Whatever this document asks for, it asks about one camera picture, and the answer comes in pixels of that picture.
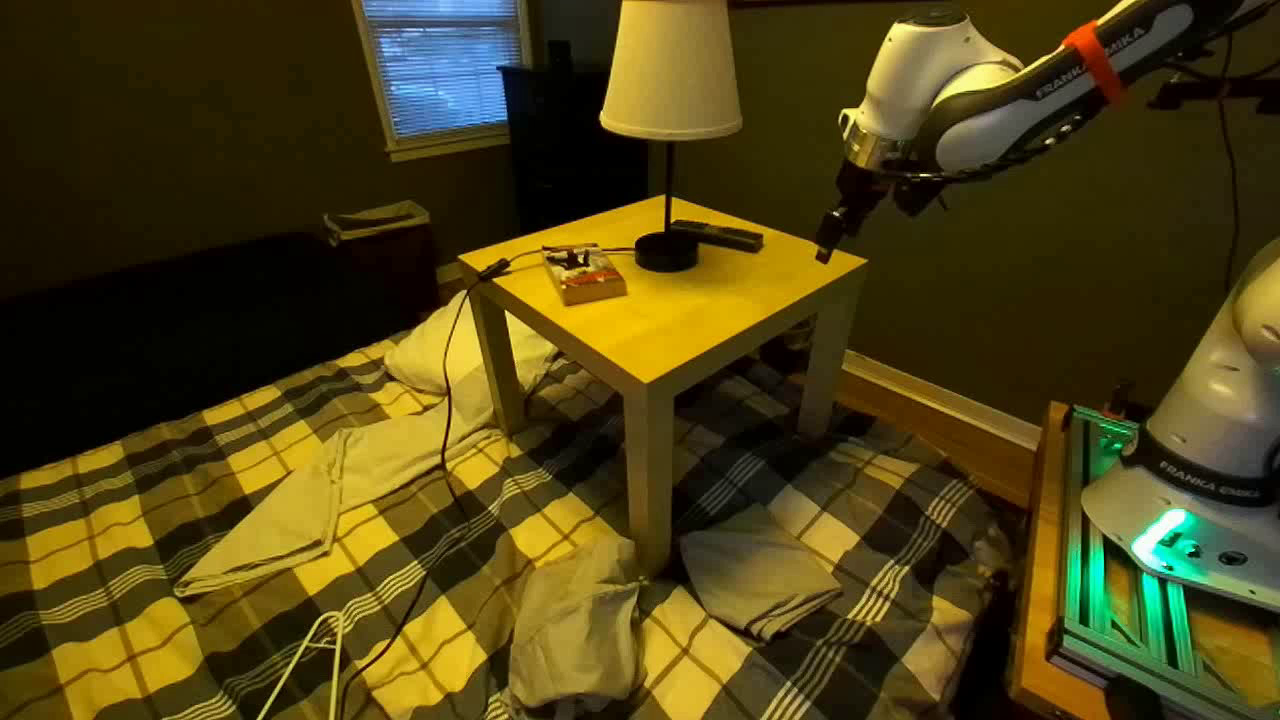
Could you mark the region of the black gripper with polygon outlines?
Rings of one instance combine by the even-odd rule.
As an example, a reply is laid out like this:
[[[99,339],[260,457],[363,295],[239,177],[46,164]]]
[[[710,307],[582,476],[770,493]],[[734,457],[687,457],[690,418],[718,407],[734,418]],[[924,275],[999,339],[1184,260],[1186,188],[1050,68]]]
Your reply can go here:
[[[862,220],[884,201],[884,190],[886,190],[886,180],[867,167],[843,164],[835,170],[835,203],[824,212],[817,232],[821,263],[828,263],[832,251],[862,229]]]

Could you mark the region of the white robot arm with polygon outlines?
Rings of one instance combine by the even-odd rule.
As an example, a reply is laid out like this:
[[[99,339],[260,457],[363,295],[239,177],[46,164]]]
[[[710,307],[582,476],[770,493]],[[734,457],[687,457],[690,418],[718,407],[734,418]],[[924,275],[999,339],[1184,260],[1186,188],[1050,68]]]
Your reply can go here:
[[[893,195],[918,212],[942,185],[1065,145],[1131,80],[1226,34],[1276,0],[1117,0],[1030,64],[965,11],[895,18],[862,94],[835,116],[843,164],[817,260]],[[1086,522],[1142,573],[1280,607],[1280,251],[1262,245],[1129,450],[1081,493]]]

